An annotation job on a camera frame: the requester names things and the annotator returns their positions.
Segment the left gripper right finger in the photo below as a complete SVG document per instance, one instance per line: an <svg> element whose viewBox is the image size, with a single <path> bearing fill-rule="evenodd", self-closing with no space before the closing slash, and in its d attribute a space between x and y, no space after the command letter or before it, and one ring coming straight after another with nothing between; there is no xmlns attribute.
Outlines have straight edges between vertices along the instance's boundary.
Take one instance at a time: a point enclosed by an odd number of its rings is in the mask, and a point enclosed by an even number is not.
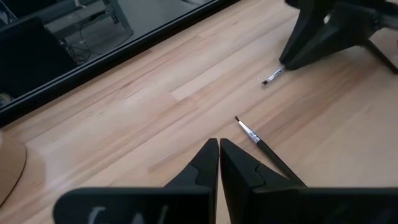
<svg viewBox="0 0 398 224"><path fill-rule="evenodd" d="M225 138L220 169L231 224L398 224L398 188L301 187Z"/></svg>

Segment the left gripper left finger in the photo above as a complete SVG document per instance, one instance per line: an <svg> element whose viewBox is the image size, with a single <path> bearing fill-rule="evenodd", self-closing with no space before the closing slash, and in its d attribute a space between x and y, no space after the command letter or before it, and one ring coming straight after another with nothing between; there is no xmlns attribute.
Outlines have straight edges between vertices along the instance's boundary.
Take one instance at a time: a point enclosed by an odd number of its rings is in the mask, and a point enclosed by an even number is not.
<svg viewBox="0 0 398 224"><path fill-rule="evenodd" d="M207 140L163 187L88 187L63 194L55 224L215 224L219 145Z"/></svg>

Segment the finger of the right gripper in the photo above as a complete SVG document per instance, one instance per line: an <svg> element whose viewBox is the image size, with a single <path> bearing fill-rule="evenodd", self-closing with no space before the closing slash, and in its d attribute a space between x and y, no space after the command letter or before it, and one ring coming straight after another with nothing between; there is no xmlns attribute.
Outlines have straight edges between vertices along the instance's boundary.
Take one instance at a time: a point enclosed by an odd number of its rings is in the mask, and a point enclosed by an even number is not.
<svg viewBox="0 0 398 224"><path fill-rule="evenodd" d="M335 0L284 0L299 10L293 31L280 55L279 62L288 65L306 47L318 30Z"/></svg>
<svg viewBox="0 0 398 224"><path fill-rule="evenodd" d="M323 26L299 55L285 65L286 69L296 70L339 51L362 46L377 31L372 14L362 14L359 9L373 10L371 6L371 3L333 3Z"/></svg>

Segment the slim black makeup brush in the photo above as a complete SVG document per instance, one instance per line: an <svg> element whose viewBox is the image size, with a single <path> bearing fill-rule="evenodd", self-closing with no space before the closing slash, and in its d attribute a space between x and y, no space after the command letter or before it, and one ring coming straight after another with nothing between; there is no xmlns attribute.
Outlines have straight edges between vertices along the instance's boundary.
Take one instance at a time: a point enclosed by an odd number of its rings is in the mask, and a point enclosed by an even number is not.
<svg viewBox="0 0 398 224"><path fill-rule="evenodd" d="M362 46L367 49L376 59L384 64L393 74L398 75L398 67L396 67L386 55L371 41L366 40Z"/></svg>

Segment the black-bristled makeup brush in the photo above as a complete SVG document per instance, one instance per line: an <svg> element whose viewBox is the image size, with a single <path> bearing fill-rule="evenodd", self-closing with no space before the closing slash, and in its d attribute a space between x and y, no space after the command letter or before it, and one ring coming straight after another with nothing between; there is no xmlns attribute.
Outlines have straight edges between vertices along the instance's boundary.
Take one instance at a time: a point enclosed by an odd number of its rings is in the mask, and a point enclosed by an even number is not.
<svg viewBox="0 0 398 224"><path fill-rule="evenodd" d="M277 77L283 74L286 71L286 67L284 65L279 66L272 75L267 77L263 82L262 85L267 85L268 83L273 82Z"/></svg>

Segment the thin-tipped black makeup brush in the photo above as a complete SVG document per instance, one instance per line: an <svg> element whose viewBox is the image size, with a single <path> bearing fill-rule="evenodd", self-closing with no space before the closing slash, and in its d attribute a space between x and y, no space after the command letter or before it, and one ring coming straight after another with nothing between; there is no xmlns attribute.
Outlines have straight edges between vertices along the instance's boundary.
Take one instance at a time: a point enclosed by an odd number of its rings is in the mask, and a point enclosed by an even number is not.
<svg viewBox="0 0 398 224"><path fill-rule="evenodd" d="M306 187L305 183L294 173L294 171L251 128L249 128L237 116L234 118L248 137L284 175L299 186Z"/></svg>

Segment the black floor case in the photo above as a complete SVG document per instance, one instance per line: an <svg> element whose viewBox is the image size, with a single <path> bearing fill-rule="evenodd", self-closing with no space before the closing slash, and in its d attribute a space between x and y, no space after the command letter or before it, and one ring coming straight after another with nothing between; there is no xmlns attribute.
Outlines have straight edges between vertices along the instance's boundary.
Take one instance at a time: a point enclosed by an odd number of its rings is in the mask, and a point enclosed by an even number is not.
<svg viewBox="0 0 398 224"><path fill-rule="evenodd" d="M0 28L0 91L18 98L76 67L38 17Z"/></svg>

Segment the grey desk foot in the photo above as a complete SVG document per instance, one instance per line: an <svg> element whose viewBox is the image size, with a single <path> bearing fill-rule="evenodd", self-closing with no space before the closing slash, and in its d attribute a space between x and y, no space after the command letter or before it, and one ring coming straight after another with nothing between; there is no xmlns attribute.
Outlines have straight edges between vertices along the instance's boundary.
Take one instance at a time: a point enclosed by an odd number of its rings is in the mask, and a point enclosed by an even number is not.
<svg viewBox="0 0 398 224"><path fill-rule="evenodd" d="M64 39L109 17L115 24L121 24L127 35L134 33L118 0L59 0L51 6L32 13L31 16L40 18L44 25L48 25L59 19L65 19L67 16L71 16L97 2L102 2L104 9L82 16L79 19L72 19L68 25L52 31L52 34L58 39Z"/></svg>

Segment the black aluminium table frame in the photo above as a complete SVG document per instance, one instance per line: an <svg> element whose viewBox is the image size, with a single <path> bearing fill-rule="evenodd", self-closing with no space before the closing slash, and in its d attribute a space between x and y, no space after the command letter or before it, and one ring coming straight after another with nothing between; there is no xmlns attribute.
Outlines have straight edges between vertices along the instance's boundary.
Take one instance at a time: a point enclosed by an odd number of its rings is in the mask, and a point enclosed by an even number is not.
<svg viewBox="0 0 398 224"><path fill-rule="evenodd" d="M0 28L25 19L59 0L0 0ZM0 128L64 95L105 71L204 20L239 0L118 0L134 31L106 18L64 39L60 45L76 67L48 83L13 98L0 91ZM51 33L72 19L104 9L102 2L44 25Z"/></svg>

